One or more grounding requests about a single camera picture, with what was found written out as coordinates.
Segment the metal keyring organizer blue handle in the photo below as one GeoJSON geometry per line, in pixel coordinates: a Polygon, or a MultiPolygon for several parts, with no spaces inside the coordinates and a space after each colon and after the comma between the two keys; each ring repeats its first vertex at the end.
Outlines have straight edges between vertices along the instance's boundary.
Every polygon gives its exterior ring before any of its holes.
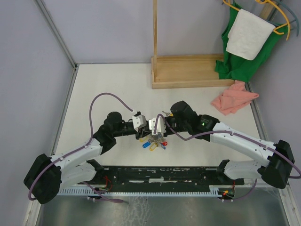
{"type": "Polygon", "coordinates": [[[149,134],[145,137],[140,138],[139,141],[142,143],[142,147],[144,149],[148,148],[150,151],[154,151],[158,147],[165,150],[166,146],[168,145],[168,142],[164,138],[163,133],[158,133],[155,135],[149,134]]]}

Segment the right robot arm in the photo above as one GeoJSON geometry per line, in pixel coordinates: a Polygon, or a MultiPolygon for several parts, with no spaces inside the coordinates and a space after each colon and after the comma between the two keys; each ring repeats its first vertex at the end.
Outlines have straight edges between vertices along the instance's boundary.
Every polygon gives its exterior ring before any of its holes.
{"type": "Polygon", "coordinates": [[[183,140],[201,139],[231,148],[245,156],[249,161],[223,160],[217,168],[216,180],[227,184],[236,179],[262,179],[275,188],[284,189],[291,178],[295,160],[288,142],[277,143],[256,139],[241,133],[215,117],[198,115],[185,102],[172,105],[171,116],[158,114],[148,121],[153,135],[179,136],[181,132],[190,137],[183,140]]]}

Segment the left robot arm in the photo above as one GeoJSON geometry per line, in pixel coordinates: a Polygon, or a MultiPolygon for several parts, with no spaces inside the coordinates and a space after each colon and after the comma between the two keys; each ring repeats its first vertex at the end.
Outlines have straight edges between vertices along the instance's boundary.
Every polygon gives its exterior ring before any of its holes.
{"type": "Polygon", "coordinates": [[[94,158],[112,149],[117,137],[134,135],[140,139],[148,134],[149,123],[140,112],[129,121],[124,121],[118,112],[109,113],[98,131],[92,132],[88,141],[78,148],[36,157],[24,179],[29,200],[45,204],[64,188],[88,181],[102,182],[104,172],[94,158]]]}

